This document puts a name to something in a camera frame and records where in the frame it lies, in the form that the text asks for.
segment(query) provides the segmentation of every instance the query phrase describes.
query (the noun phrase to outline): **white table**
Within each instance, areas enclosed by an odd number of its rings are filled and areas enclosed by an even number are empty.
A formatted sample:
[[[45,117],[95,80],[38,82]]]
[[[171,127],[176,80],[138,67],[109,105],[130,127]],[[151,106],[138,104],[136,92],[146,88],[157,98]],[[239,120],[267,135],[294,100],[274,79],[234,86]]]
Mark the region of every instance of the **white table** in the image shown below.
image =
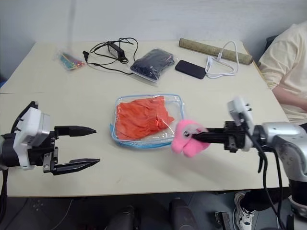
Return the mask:
[[[206,42],[222,46],[223,42]],[[79,54],[94,43],[75,43]],[[140,42],[138,57],[161,47],[192,63],[203,65],[206,56],[182,49],[177,42]],[[246,52],[238,43],[240,52]],[[60,137],[59,163],[78,158],[101,158],[101,162],[80,172],[53,176],[41,167],[31,171],[10,169],[9,196],[97,196],[114,194],[240,190],[262,188],[257,173],[259,158],[250,152],[229,153],[212,144],[193,159],[175,155],[169,147],[152,150],[126,149],[110,137],[115,100],[123,95],[177,93],[185,102],[186,114],[206,127],[223,127],[231,117],[226,103],[241,95],[253,107],[256,124],[287,121],[273,93],[255,66],[240,65],[235,77],[198,80],[174,70],[152,86],[131,76],[98,71],[88,66],[71,73],[52,60],[54,44],[37,43],[4,85],[0,94],[1,133],[10,131],[15,117],[31,101],[51,115],[51,125],[79,125],[97,130],[85,137]],[[268,155],[268,187],[277,187],[274,157]],[[283,183],[287,178],[283,174]]]

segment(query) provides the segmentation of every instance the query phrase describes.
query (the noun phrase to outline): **pink plush toy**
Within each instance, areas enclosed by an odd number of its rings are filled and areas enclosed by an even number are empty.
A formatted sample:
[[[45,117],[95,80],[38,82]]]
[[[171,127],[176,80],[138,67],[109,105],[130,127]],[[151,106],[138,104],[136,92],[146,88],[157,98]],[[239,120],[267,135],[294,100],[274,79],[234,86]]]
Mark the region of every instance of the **pink plush toy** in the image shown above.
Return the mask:
[[[200,142],[192,138],[192,134],[207,132],[208,130],[192,120],[181,120],[175,130],[175,138],[172,141],[171,149],[177,154],[183,152],[187,157],[194,157],[196,154],[209,147],[210,143]]]

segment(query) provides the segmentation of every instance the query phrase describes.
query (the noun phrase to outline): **smartphone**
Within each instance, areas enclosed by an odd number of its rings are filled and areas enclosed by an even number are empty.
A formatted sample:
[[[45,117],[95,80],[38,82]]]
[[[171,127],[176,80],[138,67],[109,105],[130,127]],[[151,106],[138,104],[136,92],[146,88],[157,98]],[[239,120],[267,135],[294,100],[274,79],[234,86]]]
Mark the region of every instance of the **smartphone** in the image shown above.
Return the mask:
[[[175,70],[188,74],[192,77],[203,79],[206,75],[206,70],[203,67],[194,65],[187,61],[180,60],[175,67]]]

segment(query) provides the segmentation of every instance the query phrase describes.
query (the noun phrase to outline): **orange towel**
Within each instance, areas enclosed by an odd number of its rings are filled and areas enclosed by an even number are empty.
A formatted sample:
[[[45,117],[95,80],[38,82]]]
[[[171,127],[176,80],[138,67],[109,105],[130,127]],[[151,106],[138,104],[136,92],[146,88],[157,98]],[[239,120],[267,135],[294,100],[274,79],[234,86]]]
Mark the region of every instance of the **orange towel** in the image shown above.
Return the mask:
[[[136,140],[168,128],[174,118],[168,115],[164,103],[163,96],[120,103],[115,125],[117,137]]]

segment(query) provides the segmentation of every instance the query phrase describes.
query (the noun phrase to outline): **white sneaker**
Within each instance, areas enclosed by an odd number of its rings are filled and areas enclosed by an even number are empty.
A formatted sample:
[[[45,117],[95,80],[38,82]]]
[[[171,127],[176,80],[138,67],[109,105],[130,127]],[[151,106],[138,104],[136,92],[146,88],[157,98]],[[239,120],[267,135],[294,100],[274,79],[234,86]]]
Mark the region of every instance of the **white sneaker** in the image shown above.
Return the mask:
[[[235,205],[236,205],[236,212],[235,212],[235,219],[236,225],[238,226],[239,230],[251,230],[252,229],[252,218],[254,216],[253,212],[248,212],[244,208],[240,206],[240,201],[244,197],[244,193],[236,193],[235,194]]]

